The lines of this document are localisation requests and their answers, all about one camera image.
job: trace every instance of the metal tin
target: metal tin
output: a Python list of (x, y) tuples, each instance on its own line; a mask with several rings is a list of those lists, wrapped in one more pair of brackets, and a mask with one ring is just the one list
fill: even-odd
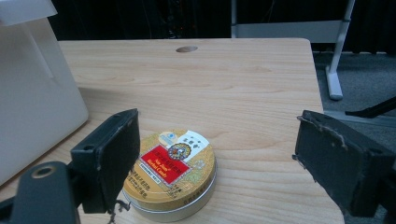
[(200, 210), (216, 180), (216, 159), (200, 134), (173, 130), (141, 141), (140, 157), (123, 186), (125, 198), (142, 216), (178, 221)]

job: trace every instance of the black curtain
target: black curtain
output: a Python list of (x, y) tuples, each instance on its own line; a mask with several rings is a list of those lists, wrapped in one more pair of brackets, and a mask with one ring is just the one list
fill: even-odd
[(396, 0), (357, 0), (344, 50), (396, 55)]
[[(52, 0), (59, 40), (227, 38), (231, 0)], [(328, 21), (347, 0), (239, 0), (238, 23)], [(396, 55), (396, 0), (356, 0), (344, 50)]]

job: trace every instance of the table surface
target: table surface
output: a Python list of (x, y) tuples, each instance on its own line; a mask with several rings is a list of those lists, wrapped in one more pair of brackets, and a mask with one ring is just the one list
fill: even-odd
[[(107, 117), (137, 108), (141, 138), (189, 129), (212, 144), (215, 192), (181, 223), (343, 223), (325, 190), (291, 159), (304, 109), (322, 112), (304, 39), (64, 41), (88, 121), (34, 164), (71, 161), (69, 151)], [(177, 52), (180, 47), (197, 50)], [(0, 188), (16, 193), (18, 177)], [(86, 215), (82, 223), (107, 223)], [(134, 209), (117, 223), (150, 223)]]

